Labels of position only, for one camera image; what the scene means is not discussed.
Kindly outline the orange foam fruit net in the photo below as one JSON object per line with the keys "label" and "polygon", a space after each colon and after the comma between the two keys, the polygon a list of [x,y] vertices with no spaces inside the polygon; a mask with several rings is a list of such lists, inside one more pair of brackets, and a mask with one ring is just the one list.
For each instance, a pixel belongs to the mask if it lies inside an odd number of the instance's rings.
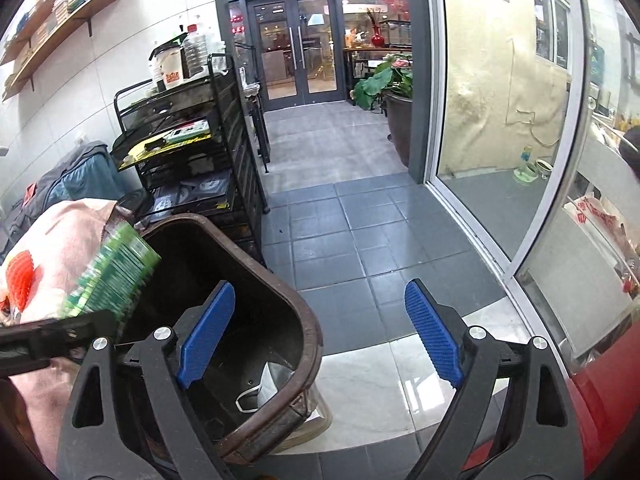
{"label": "orange foam fruit net", "polygon": [[35,295],[42,278],[41,266],[35,263],[28,250],[18,252],[11,258],[6,270],[6,304],[12,314],[23,313]]}

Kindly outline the green white carton box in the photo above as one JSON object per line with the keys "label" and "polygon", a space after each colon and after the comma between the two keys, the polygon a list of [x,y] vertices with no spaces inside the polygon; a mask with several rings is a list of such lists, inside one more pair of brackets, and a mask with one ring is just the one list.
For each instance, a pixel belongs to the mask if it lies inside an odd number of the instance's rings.
{"label": "green white carton box", "polygon": [[115,340],[121,342],[142,289],[159,264],[160,255],[134,227],[126,221],[119,222],[107,234],[75,288],[56,311],[56,317],[64,320],[111,312],[116,323]]}

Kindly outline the white face mask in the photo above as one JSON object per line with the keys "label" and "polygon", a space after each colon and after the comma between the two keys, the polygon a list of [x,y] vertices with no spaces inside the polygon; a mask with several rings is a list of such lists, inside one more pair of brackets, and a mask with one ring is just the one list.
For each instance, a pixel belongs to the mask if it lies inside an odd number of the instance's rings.
{"label": "white face mask", "polygon": [[235,406],[240,413],[254,414],[271,400],[290,380],[293,371],[280,363],[267,362],[259,382],[238,395]]}

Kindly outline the dark brown trash bin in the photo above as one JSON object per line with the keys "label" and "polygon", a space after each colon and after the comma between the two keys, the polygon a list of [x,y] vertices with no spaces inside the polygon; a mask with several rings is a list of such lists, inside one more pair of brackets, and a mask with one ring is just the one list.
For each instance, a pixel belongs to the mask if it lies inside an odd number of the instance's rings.
{"label": "dark brown trash bin", "polygon": [[[234,312],[201,380],[186,392],[198,422],[228,464],[248,465],[274,451],[317,408],[320,324],[302,296],[199,214],[178,214],[142,233],[160,264],[142,290],[122,341],[173,326],[229,282]],[[235,399],[256,386],[267,362],[289,367],[286,385],[254,414]]]}

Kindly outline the pink polka dot bedspread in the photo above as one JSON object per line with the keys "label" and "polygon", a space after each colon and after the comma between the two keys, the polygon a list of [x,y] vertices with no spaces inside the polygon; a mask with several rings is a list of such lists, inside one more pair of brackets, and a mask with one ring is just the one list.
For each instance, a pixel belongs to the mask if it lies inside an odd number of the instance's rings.
{"label": "pink polka dot bedspread", "polygon": [[[10,251],[27,250],[35,265],[23,323],[54,318],[99,250],[105,229],[122,221],[114,200],[85,198],[51,206]],[[1,382],[1,406],[35,456],[56,469],[62,420],[79,365],[55,358],[41,370]]]}

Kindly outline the dark blue massage bed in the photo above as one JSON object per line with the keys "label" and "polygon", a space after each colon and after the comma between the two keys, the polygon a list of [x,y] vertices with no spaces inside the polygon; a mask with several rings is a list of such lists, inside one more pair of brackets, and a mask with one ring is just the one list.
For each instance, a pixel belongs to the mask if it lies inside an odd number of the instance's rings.
{"label": "dark blue massage bed", "polygon": [[127,193],[107,145],[101,141],[79,144],[32,184],[1,221],[1,259],[51,206],[64,200],[100,198],[119,200]]}

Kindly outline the black rolling utility cart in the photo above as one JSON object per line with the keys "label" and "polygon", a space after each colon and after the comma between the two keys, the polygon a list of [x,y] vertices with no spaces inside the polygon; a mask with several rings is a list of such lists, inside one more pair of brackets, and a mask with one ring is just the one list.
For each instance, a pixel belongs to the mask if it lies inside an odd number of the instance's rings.
{"label": "black rolling utility cart", "polygon": [[200,214],[257,261],[269,210],[242,107],[234,59],[214,53],[203,75],[158,90],[146,80],[114,96],[120,133],[111,155],[132,169],[145,228],[176,214]]}

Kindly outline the potted green plant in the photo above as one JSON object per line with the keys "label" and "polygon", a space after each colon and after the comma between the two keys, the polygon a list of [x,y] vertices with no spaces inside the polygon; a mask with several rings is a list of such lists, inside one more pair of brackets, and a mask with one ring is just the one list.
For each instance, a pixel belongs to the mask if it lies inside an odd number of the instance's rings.
{"label": "potted green plant", "polygon": [[361,79],[350,92],[352,100],[363,110],[373,110],[380,104],[387,118],[396,153],[409,167],[411,148],[411,115],[413,97],[412,54],[389,53],[376,66],[372,75]]}

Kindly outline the white bucket with red label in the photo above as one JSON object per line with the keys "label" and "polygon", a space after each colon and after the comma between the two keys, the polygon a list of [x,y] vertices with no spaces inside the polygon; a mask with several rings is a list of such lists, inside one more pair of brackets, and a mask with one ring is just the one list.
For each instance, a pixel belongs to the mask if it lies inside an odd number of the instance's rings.
{"label": "white bucket with red label", "polygon": [[159,92],[183,83],[182,47],[175,41],[157,46],[149,58],[152,81]]}

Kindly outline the glass double door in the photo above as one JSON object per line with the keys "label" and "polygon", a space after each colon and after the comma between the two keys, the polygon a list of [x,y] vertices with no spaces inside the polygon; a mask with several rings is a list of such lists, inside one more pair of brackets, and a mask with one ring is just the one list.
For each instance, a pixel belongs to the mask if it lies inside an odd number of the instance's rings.
{"label": "glass double door", "polygon": [[247,0],[267,110],[345,97],[335,0]]}

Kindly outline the lower wooden wall shelf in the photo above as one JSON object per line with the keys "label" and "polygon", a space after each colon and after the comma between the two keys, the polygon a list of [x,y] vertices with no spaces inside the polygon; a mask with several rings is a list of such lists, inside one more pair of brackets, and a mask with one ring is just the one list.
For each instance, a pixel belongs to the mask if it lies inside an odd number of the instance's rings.
{"label": "lower wooden wall shelf", "polygon": [[96,14],[103,11],[117,0],[88,0],[62,21],[61,25],[52,30],[52,34],[43,41],[33,55],[22,65],[6,85],[2,94],[2,100],[11,99],[19,94],[27,81],[32,82],[32,77],[38,68],[47,61],[47,58],[82,24],[88,26],[89,36],[92,36],[91,20]]}

